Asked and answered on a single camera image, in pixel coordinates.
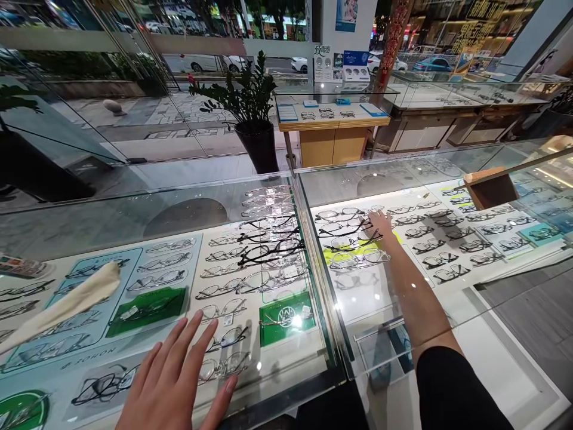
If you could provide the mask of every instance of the sign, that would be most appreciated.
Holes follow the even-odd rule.
[[[345,81],[370,82],[368,56],[367,51],[344,51],[343,76]]]
[[[358,0],[336,0],[336,31],[354,33],[358,16]]]
[[[506,3],[497,0],[473,0],[466,19],[497,22],[503,11],[506,9]]]
[[[315,66],[315,82],[332,82],[334,79],[332,65],[334,64],[333,52],[329,46],[315,46],[313,58]]]

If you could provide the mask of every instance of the green leaves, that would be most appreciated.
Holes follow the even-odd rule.
[[[23,99],[19,96],[38,96],[40,91],[27,90],[18,85],[2,85],[0,87],[0,112],[14,108],[28,108],[36,113],[42,113],[36,100]]]
[[[238,122],[269,120],[269,110],[272,107],[270,97],[276,88],[273,76],[265,75],[264,64],[266,57],[262,51],[258,53],[255,73],[252,72],[252,62],[247,61],[247,65],[241,69],[236,78],[235,87],[231,72],[227,72],[226,87],[213,84],[210,87],[201,85],[200,87],[189,87],[189,92],[193,95],[200,94],[209,97],[204,102],[205,107],[199,108],[201,112],[210,113],[215,109],[229,111]]]

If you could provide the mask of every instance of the left hand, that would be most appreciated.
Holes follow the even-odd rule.
[[[193,404],[205,351],[217,329],[218,320],[207,326],[196,344],[193,339],[203,312],[197,311],[189,324],[180,320],[162,344],[157,343],[143,360],[125,402],[115,430],[191,430]],[[223,419],[237,384],[237,375],[223,385],[201,430],[215,430]]]

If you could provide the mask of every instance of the gray floor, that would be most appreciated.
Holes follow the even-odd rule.
[[[482,296],[573,403],[573,259],[483,286]]]

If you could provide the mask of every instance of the price tag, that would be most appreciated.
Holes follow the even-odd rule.
[[[285,278],[294,278],[296,276],[298,276],[298,270],[296,265],[292,265],[292,266],[287,266],[282,270],[282,275]]]
[[[225,319],[223,321],[223,327],[228,327],[233,325],[233,314],[225,315]]]
[[[303,311],[301,314],[301,317],[303,320],[305,320],[306,318],[308,318],[310,316],[310,306],[303,306]]]

